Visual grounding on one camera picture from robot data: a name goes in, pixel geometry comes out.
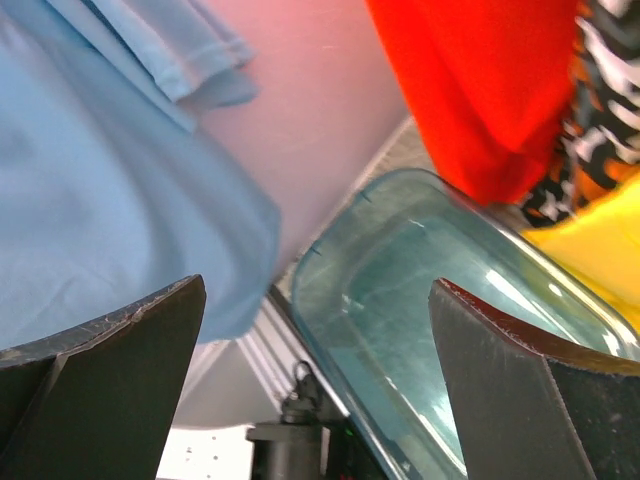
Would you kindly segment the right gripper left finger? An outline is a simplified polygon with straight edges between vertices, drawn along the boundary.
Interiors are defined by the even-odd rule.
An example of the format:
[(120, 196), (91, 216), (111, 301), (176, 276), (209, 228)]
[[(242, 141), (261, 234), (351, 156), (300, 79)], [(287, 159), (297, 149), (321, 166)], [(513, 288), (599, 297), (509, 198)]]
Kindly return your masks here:
[(155, 478), (205, 303), (193, 275), (3, 350), (2, 478)]

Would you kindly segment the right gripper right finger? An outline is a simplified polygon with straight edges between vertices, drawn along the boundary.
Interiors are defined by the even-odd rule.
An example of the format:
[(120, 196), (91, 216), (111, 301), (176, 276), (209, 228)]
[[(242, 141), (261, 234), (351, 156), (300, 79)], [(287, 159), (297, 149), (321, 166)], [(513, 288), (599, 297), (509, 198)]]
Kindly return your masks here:
[(471, 479), (636, 479), (639, 364), (439, 279), (432, 331)]

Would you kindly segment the light blue shorts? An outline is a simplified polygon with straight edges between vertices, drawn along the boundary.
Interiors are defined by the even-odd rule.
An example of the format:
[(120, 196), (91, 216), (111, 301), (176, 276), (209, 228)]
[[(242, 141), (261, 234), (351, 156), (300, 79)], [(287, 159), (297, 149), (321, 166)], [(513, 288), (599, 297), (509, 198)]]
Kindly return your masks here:
[(248, 331), (277, 206), (45, 1), (1, 5), (1, 344), (38, 340), (192, 274), (199, 338)]

